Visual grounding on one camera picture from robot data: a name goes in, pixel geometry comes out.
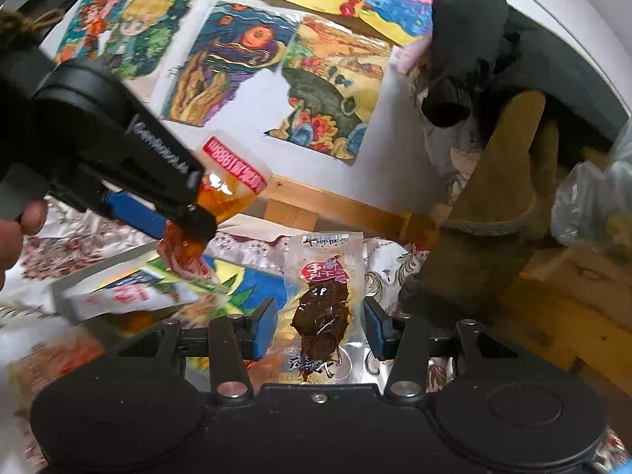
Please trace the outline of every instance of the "pink fabric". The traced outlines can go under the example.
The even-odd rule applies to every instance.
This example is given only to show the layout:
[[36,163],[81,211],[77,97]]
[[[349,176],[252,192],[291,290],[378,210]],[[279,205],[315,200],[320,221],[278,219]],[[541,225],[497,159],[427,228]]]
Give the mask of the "pink fabric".
[[400,49],[396,62],[397,72],[402,75],[408,75],[413,71],[413,68],[430,52],[431,43],[432,29],[408,46]]

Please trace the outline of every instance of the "red label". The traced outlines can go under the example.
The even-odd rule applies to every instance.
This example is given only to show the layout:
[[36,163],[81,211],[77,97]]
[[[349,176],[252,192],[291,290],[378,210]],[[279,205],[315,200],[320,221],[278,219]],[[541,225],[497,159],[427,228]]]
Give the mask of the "red label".
[[139,285],[124,285],[114,289],[114,299],[119,303],[128,305],[137,301],[146,301],[149,299],[145,289]]
[[261,176],[260,172],[243,158],[234,154],[216,137],[211,137],[202,149],[255,194],[260,194],[267,187],[268,182]]
[[347,276],[347,273],[337,258],[308,263],[301,269],[301,278],[307,282],[335,279],[336,281],[346,283],[349,280],[349,276]]

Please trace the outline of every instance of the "blue handle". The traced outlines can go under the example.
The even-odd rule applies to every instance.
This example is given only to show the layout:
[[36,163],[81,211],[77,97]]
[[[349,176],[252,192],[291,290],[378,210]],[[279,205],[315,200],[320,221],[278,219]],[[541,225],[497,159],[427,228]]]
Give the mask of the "blue handle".
[[148,209],[125,192],[110,192],[105,199],[113,215],[154,239],[162,239],[167,220],[156,210]]

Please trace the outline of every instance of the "wooden board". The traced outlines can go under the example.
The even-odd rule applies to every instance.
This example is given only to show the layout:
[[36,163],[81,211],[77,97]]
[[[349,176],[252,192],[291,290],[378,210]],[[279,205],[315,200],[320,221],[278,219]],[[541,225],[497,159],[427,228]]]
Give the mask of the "wooden board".
[[437,242],[438,227],[432,217],[406,212],[399,231],[400,244],[414,244],[417,251],[429,250]]
[[538,280],[517,279],[500,303],[503,310],[559,340],[632,396],[632,334],[625,329]]
[[577,355],[568,345],[540,329],[529,326],[516,316],[507,313],[495,315],[493,323],[494,329],[502,336],[557,365],[560,369],[571,370],[575,366]]
[[313,212],[349,226],[363,228],[385,239],[395,241],[404,225],[404,217],[402,216],[281,176],[273,176],[268,188],[263,193],[263,197]]
[[318,214],[271,199],[263,218],[289,228],[312,232],[316,228]]
[[545,282],[632,332],[632,266],[585,248],[538,251],[522,277]]

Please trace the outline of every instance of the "cartoon girl drawing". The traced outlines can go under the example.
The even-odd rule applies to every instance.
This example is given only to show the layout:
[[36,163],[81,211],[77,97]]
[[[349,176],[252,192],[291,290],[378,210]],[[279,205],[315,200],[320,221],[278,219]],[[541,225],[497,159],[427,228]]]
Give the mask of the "cartoon girl drawing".
[[121,13],[114,41],[108,41],[101,62],[111,69],[131,63],[137,37],[167,15],[175,0],[133,0]]

